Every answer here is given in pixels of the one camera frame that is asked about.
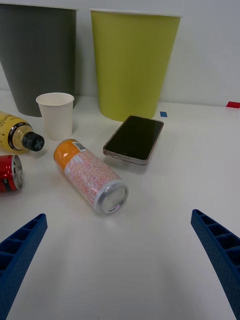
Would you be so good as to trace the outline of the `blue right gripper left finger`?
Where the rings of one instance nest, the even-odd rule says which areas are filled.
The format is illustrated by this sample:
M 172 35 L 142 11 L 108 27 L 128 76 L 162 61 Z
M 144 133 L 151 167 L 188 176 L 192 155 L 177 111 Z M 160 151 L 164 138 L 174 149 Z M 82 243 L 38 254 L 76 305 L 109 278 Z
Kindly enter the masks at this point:
M 7 318 L 47 228 L 41 213 L 0 243 L 0 319 Z

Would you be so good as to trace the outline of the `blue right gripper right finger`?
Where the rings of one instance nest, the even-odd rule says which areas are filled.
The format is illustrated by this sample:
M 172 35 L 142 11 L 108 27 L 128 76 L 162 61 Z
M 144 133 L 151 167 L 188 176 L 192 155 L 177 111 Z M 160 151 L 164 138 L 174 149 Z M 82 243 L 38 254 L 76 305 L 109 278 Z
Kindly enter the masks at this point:
M 198 209 L 191 214 L 197 234 L 237 320 L 240 319 L 240 238 Z

